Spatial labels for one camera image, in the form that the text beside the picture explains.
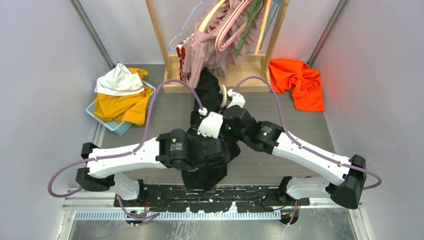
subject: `white wall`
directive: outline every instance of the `white wall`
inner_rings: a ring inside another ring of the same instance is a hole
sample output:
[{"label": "white wall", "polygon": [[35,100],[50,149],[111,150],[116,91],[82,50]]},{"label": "white wall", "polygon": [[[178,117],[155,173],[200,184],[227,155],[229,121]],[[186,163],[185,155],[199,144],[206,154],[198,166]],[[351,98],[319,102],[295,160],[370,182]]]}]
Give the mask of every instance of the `white wall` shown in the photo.
[{"label": "white wall", "polygon": [[350,1],[314,66],[336,150],[364,156],[383,178],[362,196],[377,240],[424,234],[423,9],[422,0]]},{"label": "white wall", "polygon": [[[201,0],[155,0],[165,43],[179,34],[193,8]],[[308,61],[339,0],[291,0],[275,46],[273,58],[295,58]],[[178,44],[193,33],[214,0],[205,0],[196,9]],[[162,64],[149,11],[144,0],[81,0],[87,15],[116,63]],[[261,50],[265,53],[271,30]],[[255,51],[256,44],[248,48]]]},{"label": "white wall", "polygon": [[[69,1],[0,3],[0,239],[50,240],[63,199],[51,175],[81,159],[84,107],[108,67]],[[65,193],[75,170],[57,179]]]}]

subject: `wooden shelf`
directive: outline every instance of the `wooden shelf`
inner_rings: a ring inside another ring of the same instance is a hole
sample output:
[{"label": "wooden shelf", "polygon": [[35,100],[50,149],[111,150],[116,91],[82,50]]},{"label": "wooden shelf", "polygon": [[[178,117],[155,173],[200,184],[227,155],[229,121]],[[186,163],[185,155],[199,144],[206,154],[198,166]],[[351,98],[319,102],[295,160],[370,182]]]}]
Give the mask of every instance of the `wooden shelf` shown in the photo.
[{"label": "wooden shelf", "polygon": [[[220,84],[224,84],[227,89],[235,87],[241,80],[250,76],[261,76],[261,62],[264,58],[264,54],[253,55],[247,54],[244,61],[239,65],[228,65],[227,77],[217,77]],[[178,62],[177,55],[169,55],[172,66],[172,75],[168,74],[165,70],[163,80],[167,79],[180,79],[179,68],[180,63]],[[269,72],[266,72],[266,78],[270,81]],[[163,86],[165,93],[188,93],[189,90],[178,82],[170,82]],[[245,81],[238,89],[240,93],[257,93],[257,92],[269,92],[268,85],[259,79],[250,79]]]}]

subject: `gray wood floor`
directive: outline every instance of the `gray wood floor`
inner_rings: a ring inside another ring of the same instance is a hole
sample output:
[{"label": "gray wood floor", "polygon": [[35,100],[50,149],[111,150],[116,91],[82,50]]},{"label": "gray wood floor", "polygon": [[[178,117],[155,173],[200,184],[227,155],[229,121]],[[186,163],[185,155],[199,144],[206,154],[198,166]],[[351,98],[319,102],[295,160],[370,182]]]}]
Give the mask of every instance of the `gray wood floor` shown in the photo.
[{"label": "gray wood floor", "polygon": [[[132,65],[148,71],[145,81],[158,86],[164,77],[164,65]],[[245,108],[258,121],[280,122],[277,105],[270,92],[243,93]],[[189,93],[164,93],[160,90],[153,106],[148,139],[161,133],[190,127],[190,112],[194,98]],[[296,110],[289,92],[279,94],[279,101],[287,128],[297,137],[327,151],[334,151],[327,123],[322,112]],[[138,143],[144,126],[133,125],[124,135],[106,130],[102,148],[116,148]],[[228,175],[221,184],[278,185],[285,176],[304,178],[317,174],[285,158],[254,152],[239,143],[241,154],[228,165]],[[132,179],[143,179],[145,183],[182,184],[181,173],[176,169],[140,169],[125,173]]]}]

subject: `green hanger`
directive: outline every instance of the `green hanger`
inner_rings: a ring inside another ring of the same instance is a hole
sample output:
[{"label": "green hanger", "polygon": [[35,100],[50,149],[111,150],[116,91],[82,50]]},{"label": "green hanger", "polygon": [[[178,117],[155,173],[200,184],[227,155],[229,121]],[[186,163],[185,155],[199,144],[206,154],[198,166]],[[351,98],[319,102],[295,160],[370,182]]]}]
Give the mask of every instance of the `green hanger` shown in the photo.
[{"label": "green hanger", "polygon": [[264,10],[266,0],[254,0],[252,8],[249,13],[249,17],[246,21],[246,26],[244,26],[244,30],[240,35],[240,41],[238,42],[237,51],[235,53],[236,56],[240,55],[240,51],[242,50],[243,45],[248,39],[249,33],[251,32],[253,26],[255,25],[258,16]]}]

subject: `white cloth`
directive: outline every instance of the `white cloth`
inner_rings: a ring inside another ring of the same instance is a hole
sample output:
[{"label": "white cloth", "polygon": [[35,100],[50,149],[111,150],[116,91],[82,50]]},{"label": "white cloth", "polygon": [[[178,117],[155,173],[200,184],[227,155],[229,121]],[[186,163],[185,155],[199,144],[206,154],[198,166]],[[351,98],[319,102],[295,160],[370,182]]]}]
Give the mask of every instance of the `white cloth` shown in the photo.
[{"label": "white cloth", "polygon": [[138,73],[132,74],[122,63],[97,79],[95,93],[110,96],[128,96],[143,92],[143,82]]}]

